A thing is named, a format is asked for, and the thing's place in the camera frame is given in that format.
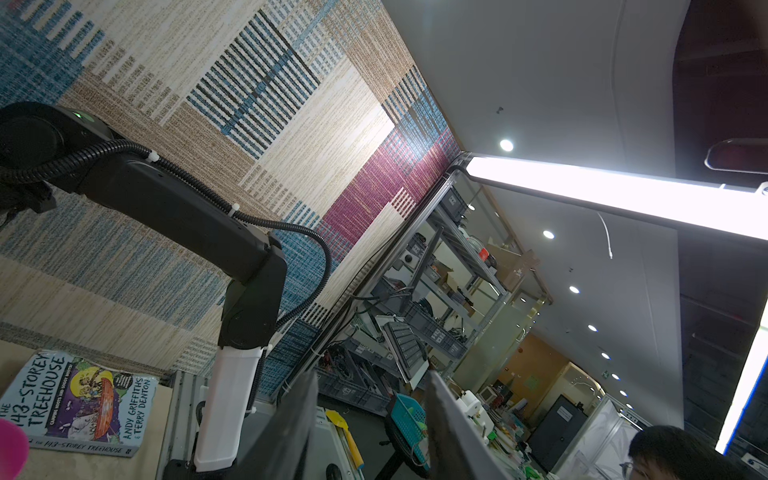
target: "eyeglasses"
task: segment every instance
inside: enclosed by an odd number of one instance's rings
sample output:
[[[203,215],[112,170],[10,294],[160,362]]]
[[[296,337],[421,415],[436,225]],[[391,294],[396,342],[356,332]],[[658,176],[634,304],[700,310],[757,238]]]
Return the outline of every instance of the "eyeglasses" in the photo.
[[[622,463],[619,466],[621,467],[621,476],[624,477],[624,480],[629,480],[629,478],[632,476],[632,472],[636,472],[641,477],[648,478],[648,480],[650,480],[650,477],[645,472],[636,470],[634,465],[632,465],[632,462]]]

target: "blue basket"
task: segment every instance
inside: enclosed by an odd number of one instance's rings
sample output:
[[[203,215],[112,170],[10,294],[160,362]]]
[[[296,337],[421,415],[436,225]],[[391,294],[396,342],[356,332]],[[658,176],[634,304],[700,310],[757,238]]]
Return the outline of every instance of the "blue basket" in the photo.
[[[422,454],[422,450],[418,447],[424,435],[417,422],[426,423],[427,419],[422,406],[411,397],[398,394],[397,401],[392,406],[390,416],[392,416],[393,422],[397,425],[400,433],[402,433],[402,437],[406,439],[408,446],[415,453],[416,458],[419,459],[419,463],[425,463],[426,459]]]

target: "pink object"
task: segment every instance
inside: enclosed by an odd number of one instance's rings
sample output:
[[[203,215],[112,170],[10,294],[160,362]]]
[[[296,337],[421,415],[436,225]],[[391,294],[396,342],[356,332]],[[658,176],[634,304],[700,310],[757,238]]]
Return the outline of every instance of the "pink object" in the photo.
[[[17,425],[0,419],[0,480],[16,478],[29,457],[29,439]]]

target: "black cabinet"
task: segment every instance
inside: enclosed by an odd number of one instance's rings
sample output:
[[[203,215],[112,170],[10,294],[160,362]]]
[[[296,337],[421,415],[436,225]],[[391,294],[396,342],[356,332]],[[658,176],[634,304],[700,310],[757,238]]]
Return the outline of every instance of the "black cabinet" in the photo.
[[[551,471],[586,421],[587,415],[560,395],[528,439],[536,462]]]

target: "book cover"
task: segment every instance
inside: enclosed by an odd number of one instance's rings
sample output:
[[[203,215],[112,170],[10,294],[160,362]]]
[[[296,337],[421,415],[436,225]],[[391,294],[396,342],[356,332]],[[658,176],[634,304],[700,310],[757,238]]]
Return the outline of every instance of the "book cover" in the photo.
[[[37,449],[135,455],[157,377],[108,369],[65,352],[33,355],[0,399],[0,417]]]

